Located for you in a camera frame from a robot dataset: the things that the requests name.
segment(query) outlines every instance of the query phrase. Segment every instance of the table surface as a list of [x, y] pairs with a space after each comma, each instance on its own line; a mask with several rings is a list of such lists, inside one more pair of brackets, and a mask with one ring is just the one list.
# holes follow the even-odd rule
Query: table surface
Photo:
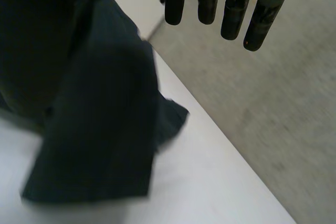
[[[138, 17], [135, 22], [146, 37], [160, 22], [163, 9], [148, 11], [157, 6], [156, 0], [144, 0], [146, 8], [133, 6], [131, 1], [141, 2], [117, 0], [127, 14]], [[147, 23], [151, 13], [155, 15]], [[156, 54], [155, 58], [163, 95], [187, 107], [191, 115], [174, 143], [156, 158], [150, 197], [57, 208], [22, 202], [19, 191], [40, 146], [40, 136], [28, 122], [14, 119], [13, 123], [8, 120], [13, 116], [1, 113], [2, 224], [295, 223], [161, 57]]]

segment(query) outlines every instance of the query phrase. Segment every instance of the floor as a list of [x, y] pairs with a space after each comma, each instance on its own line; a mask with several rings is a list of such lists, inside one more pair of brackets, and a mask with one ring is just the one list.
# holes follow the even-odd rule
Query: floor
[[298, 224], [336, 223], [336, 2], [286, 0], [263, 47], [197, 20], [186, 0], [178, 26], [151, 43]]

